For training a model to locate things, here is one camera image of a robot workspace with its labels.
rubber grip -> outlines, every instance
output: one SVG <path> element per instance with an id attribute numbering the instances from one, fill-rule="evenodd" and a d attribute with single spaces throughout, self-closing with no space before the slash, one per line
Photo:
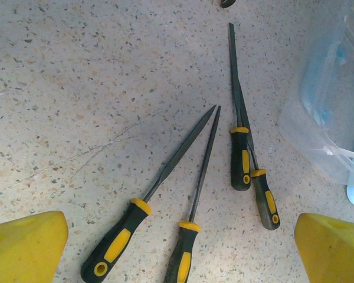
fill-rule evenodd
<path id="1" fill-rule="evenodd" d="M 199 230 L 196 229 L 181 227 L 180 223 L 178 241 L 169 260 L 164 283 L 188 282 L 191 268 L 192 250 L 194 240 L 198 232 Z"/>
<path id="2" fill-rule="evenodd" d="M 81 266 L 80 275 L 86 283 L 102 282 L 127 248 L 140 223 L 150 214 L 150 207 L 133 199 L 118 223 L 106 233 Z"/>
<path id="3" fill-rule="evenodd" d="M 250 157 L 247 150 L 247 134 L 231 131 L 231 185 L 235 190 L 244 191 L 250 188 Z"/>
<path id="4" fill-rule="evenodd" d="M 281 222 L 276 201 L 267 184 L 266 170 L 259 169 L 252 172 L 252 179 L 255 187 L 255 201 L 260 213 L 261 223 L 266 229 L 275 230 L 280 226 Z"/>

